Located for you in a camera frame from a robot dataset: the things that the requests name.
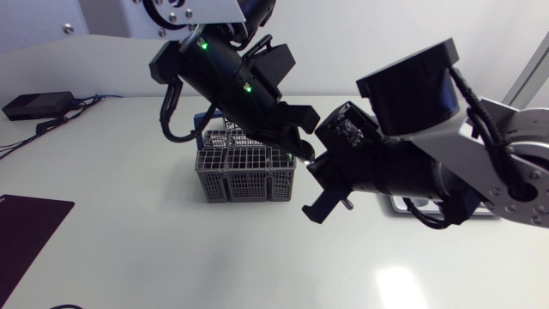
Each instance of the screw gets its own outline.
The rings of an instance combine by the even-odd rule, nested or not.
[[[354,208],[353,203],[351,203],[351,201],[349,201],[347,198],[344,200],[341,200],[341,203],[343,204],[343,206],[345,206],[347,210],[353,210]]]
[[[534,213],[543,215],[546,212],[546,208],[543,205],[537,205],[534,207]]]
[[[541,219],[538,216],[534,216],[534,217],[532,217],[531,222],[535,225],[540,225],[541,224]]]
[[[69,23],[66,23],[63,25],[63,32],[66,34],[73,34],[75,29]]]
[[[530,173],[530,179],[532,180],[538,180],[541,178],[541,172],[540,171],[532,171]]]
[[[500,194],[501,194],[501,190],[499,190],[499,188],[492,188],[490,190],[490,195],[493,197],[499,197]]]
[[[515,212],[516,211],[516,206],[513,205],[513,204],[509,204],[509,205],[505,206],[505,210],[507,212]]]

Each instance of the black cable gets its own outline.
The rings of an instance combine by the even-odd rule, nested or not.
[[[480,104],[479,99],[462,77],[459,70],[450,68],[449,74],[454,79],[465,101],[471,106],[468,109],[468,116],[472,121],[474,120],[474,128],[479,131],[499,178],[510,188],[513,197],[526,197],[526,182],[511,157],[511,150],[507,147],[510,144],[510,140],[501,134],[492,117]]]
[[[412,202],[410,198],[404,197],[403,198],[404,203],[407,206],[407,210],[412,213],[414,217],[416,217],[421,223],[425,224],[426,226],[433,228],[433,229],[445,229],[449,226],[448,222],[445,222],[444,220],[431,217],[429,215],[426,215],[422,213]]]
[[[192,130],[187,136],[175,136],[170,130],[170,119],[172,118],[173,112],[175,112],[176,107],[178,106],[179,95],[181,94],[181,89],[183,87],[183,82],[178,78],[172,81],[168,85],[166,90],[166,96],[164,97],[164,102],[160,109],[160,125],[162,127],[162,132],[164,136],[171,142],[189,142],[202,134],[202,131],[206,128],[209,121],[212,119],[215,113],[215,106],[211,105],[206,112],[206,115],[196,127],[195,130]]]
[[[12,143],[11,145],[0,146],[0,148],[9,148],[9,147],[13,147],[13,146],[17,145],[18,143],[22,143],[22,142],[25,142],[25,141],[14,142],[14,143]]]
[[[82,309],[82,307],[77,306],[77,305],[70,305],[70,304],[67,304],[67,305],[54,306],[54,307],[51,308],[51,309]]]
[[[462,74],[460,71],[456,68],[450,68],[449,74],[454,79],[455,85],[460,90],[460,92],[463,95],[463,98],[465,98],[465,101],[473,108],[474,112],[479,115],[479,117],[482,119],[482,121],[486,124],[486,127],[488,131],[490,132],[490,135],[492,136],[492,139],[496,146],[507,146],[510,142],[506,141],[502,134],[499,132],[498,127],[494,123],[492,117],[488,113],[488,111],[480,104],[479,98],[474,94],[473,90],[469,85],[467,84],[467,81],[462,77]]]
[[[39,137],[43,136],[44,134],[67,124],[71,120],[74,120],[74,119],[80,117],[80,115],[82,115],[87,109],[89,109],[92,106],[95,106],[97,103],[101,102],[105,97],[112,97],[112,96],[114,96],[114,95],[95,95],[95,96],[90,97],[90,98],[80,99],[79,100],[80,103],[85,102],[85,100],[91,100],[91,99],[93,99],[93,100],[92,100],[92,102],[86,104],[85,106],[82,106],[81,110],[79,112],[77,112],[76,114],[74,114],[74,115],[72,115],[68,118],[56,119],[56,120],[63,120],[63,121],[56,121],[55,124],[52,125],[52,126],[42,126],[42,127],[40,127],[41,124],[38,124],[37,125],[37,132],[34,136],[31,136],[28,139],[20,141],[20,142],[15,142],[11,145],[6,145],[6,146],[0,147],[0,148],[5,148],[5,149],[0,150],[0,153],[6,151],[5,154],[0,155],[0,160],[7,157],[10,154],[12,154],[17,149],[19,149],[19,148],[29,144],[30,142],[38,139]]]

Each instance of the table surface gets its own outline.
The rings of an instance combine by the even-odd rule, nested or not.
[[[285,99],[323,118],[368,105]],[[0,195],[76,203],[4,308],[547,308],[549,231],[503,219],[434,231],[361,192],[317,225],[301,207],[321,187],[301,164],[289,203],[208,204],[196,145],[162,136],[160,104],[105,100],[0,161]],[[182,98],[174,130],[207,107]],[[0,144],[37,122],[3,116]]]

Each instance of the power adapter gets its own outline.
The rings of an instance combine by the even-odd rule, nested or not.
[[[2,111],[9,120],[61,118],[69,111],[75,97],[70,91],[24,94],[6,105]]]

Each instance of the gray plastic basket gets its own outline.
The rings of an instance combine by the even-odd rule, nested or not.
[[[248,139],[241,130],[206,132],[196,156],[210,203],[289,201],[294,171],[292,155]]]

